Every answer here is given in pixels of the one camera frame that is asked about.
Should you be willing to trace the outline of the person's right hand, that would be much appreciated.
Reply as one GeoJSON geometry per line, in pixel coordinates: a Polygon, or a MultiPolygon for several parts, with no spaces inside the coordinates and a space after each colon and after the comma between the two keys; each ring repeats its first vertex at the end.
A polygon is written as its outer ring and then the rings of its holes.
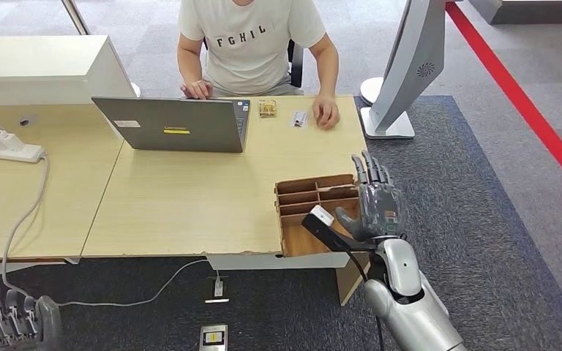
{"type": "Polygon", "coordinates": [[[213,85],[205,80],[182,83],[180,89],[188,99],[208,99],[213,95],[213,85]]]}

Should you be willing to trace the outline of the person's left hand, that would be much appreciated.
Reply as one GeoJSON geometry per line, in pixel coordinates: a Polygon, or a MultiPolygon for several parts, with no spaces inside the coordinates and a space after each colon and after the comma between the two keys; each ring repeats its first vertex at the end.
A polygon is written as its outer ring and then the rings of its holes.
{"type": "Polygon", "coordinates": [[[340,113],[334,96],[319,94],[312,104],[313,116],[321,129],[332,129],[340,121],[340,113]]]}

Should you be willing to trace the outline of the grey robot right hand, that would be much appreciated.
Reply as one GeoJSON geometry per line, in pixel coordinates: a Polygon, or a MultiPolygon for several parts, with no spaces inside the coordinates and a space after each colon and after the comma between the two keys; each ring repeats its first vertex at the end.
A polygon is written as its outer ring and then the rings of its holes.
{"type": "Polygon", "coordinates": [[[351,159],[358,178],[359,215],[352,217],[344,208],[337,207],[339,223],[358,242],[399,236],[401,191],[392,183],[389,171],[366,150],[360,156],[353,154],[351,159]]]}

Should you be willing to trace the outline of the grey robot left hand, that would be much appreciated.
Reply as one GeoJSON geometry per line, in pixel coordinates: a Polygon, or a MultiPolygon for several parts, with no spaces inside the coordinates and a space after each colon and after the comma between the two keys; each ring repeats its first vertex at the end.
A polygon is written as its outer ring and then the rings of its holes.
{"type": "Polygon", "coordinates": [[[19,292],[8,290],[1,299],[0,350],[65,350],[61,314],[56,302],[43,295],[18,301],[19,292]]]}

